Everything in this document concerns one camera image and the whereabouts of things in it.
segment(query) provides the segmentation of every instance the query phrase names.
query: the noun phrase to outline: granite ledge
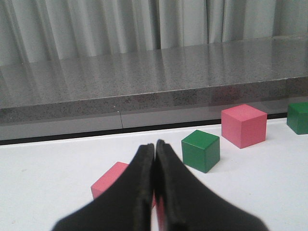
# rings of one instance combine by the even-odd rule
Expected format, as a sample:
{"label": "granite ledge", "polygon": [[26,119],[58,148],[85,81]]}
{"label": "granite ledge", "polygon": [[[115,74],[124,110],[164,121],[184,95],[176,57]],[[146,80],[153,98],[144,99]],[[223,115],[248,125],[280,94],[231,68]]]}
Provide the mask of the granite ledge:
{"label": "granite ledge", "polygon": [[3,66],[0,126],[292,101],[308,96],[307,45],[303,34]]}

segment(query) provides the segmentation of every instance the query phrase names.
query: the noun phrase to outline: green block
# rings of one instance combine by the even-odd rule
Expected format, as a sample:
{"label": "green block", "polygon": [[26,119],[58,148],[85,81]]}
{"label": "green block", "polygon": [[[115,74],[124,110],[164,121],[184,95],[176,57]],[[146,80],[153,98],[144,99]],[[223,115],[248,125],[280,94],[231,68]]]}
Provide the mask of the green block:
{"label": "green block", "polygon": [[196,130],[182,140],[184,164],[204,173],[220,160],[219,136]]}
{"label": "green block", "polygon": [[308,134],[308,102],[289,104],[287,125],[297,135]]}

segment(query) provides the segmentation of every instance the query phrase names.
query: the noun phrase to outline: white table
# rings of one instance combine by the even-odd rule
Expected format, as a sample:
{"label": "white table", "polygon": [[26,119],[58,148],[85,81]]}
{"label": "white table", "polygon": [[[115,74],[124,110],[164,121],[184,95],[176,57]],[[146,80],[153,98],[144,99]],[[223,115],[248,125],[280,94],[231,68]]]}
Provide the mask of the white table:
{"label": "white table", "polygon": [[266,141],[244,149],[221,137],[221,125],[0,146],[0,229],[50,230],[89,203],[90,186],[116,161],[129,163],[140,144],[164,139],[181,158],[180,141],[196,129],[219,135],[221,148],[208,173],[189,168],[198,179],[271,231],[308,230],[308,135],[285,118],[268,120]]}

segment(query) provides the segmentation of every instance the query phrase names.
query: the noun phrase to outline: curtain fold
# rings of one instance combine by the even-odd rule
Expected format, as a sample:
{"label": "curtain fold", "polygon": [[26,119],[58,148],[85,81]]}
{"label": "curtain fold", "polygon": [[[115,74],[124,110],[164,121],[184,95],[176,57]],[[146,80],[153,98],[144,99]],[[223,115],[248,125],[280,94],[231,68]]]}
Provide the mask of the curtain fold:
{"label": "curtain fold", "polygon": [[0,65],[307,31],[308,0],[0,0]]}

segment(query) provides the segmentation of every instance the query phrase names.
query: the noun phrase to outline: block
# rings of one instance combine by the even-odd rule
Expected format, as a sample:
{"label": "block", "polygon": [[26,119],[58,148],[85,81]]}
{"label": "block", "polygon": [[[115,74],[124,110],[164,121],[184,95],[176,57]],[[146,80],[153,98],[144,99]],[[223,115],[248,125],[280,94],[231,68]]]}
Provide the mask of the block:
{"label": "block", "polygon": [[308,134],[308,102],[288,106],[287,125],[297,134]]}
{"label": "block", "polygon": [[103,176],[101,176],[92,186],[93,199],[99,197],[106,191],[124,172],[128,164],[116,162]]}
{"label": "block", "polygon": [[221,135],[239,148],[265,141],[267,114],[247,104],[221,111]]}
{"label": "block", "polygon": [[184,164],[204,173],[220,160],[219,137],[196,130],[182,141]]}

